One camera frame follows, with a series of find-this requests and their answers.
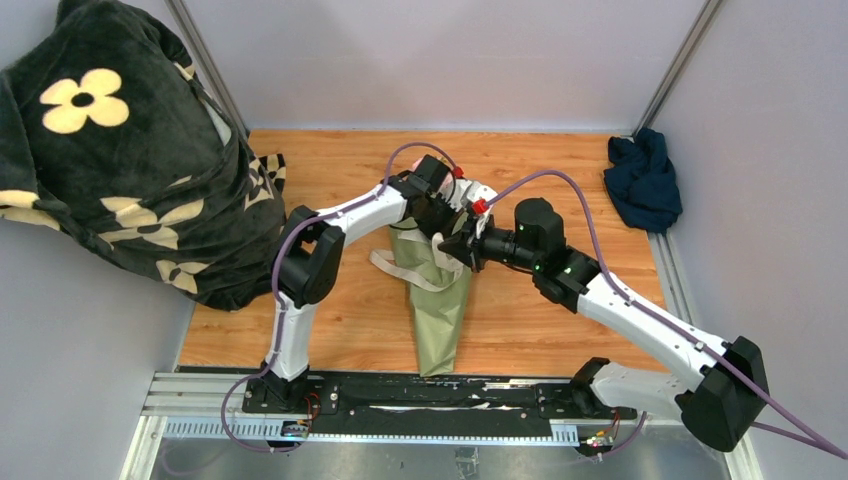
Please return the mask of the green and peach wrapping paper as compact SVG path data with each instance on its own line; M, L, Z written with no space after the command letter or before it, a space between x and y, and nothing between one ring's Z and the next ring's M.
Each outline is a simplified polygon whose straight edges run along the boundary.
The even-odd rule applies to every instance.
M389 227L386 272L408 286L419 375L454 371L468 302L471 271L440 252L443 236L428 239L413 221Z

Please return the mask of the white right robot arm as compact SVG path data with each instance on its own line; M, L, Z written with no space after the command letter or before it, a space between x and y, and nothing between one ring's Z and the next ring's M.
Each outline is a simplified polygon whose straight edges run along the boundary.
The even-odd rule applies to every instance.
M530 274L547 300L614 330L667 370L593 357L570 381L575 411L589 418L615 408L646 412L681 422L714 450L732 451L766 405L760 348L743 336L728 342L701 331L604 272L598 260L567 244L563 219L546 200L521 201L514 220L507 230L473 213L437 248L474 272L497 261Z

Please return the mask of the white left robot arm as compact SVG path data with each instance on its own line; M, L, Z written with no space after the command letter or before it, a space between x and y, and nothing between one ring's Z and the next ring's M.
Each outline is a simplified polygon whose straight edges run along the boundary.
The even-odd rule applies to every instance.
M427 155L413 170L388 176L345 203L321 210L299 206L291 213L272 267L276 320L260 377L271 404L293 413L305 403L315 313L336 283L345 248L407 219L427 238L448 235L476 186L459 168Z

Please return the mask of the navy blue cloth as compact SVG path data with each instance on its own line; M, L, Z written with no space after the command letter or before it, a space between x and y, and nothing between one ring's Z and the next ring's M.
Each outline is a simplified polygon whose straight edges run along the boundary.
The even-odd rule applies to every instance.
M608 196L631 228L664 234L683 213L677 175L665 136L651 128L607 142L611 166L603 173Z

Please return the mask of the dark floral fleece blanket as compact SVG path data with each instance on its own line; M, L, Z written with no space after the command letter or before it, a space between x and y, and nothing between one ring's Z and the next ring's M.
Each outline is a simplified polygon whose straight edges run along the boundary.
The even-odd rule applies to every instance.
M62 1L1 73L1 215L237 311L271 290L286 164L260 156L179 37L120 1Z

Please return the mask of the black and aluminium base rail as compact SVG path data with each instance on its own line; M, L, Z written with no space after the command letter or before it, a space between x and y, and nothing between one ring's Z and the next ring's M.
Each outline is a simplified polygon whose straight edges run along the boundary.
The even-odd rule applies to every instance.
M124 479L758 479L677 421L579 407L566 378L316 371L284 400L247 369L153 377Z

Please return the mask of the right aluminium frame post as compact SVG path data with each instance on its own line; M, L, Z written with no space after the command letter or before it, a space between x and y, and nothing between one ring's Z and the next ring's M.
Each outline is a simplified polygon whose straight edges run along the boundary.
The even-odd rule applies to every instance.
M637 134L643 128L652 127L724 4L724 0L706 0L702 2L695 20L689 27L671 63L652 94L647 107L633 128L633 135Z

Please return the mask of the aluminium frame post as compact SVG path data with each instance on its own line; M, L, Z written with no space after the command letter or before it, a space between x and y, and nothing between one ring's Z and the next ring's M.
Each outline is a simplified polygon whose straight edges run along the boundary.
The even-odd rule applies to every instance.
M183 0L165 0L164 4L168 8L178 29L183 34L188 48L193 52L194 59L202 71L208 86L217 98L218 103L235 123L240 133L245 138L248 138L250 130L215 63L211 51L204 41L201 30L194 20L187 2Z
M724 4L724 0L706 0L702 2L695 20L689 27L671 63L652 94L647 107L633 128L633 135L637 134L643 128L652 127Z

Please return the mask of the left aluminium frame post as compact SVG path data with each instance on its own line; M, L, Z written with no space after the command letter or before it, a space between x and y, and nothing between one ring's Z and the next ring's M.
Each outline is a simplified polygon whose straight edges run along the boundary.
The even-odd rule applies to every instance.
M215 63L211 51L204 41L201 30L194 20L187 2L183 0L165 0L164 4L168 8L178 29L183 34L188 48L193 52L194 59L202 71L208 86L217 98L218 103L235 123L240 133L245 138L248 138L250 130Z

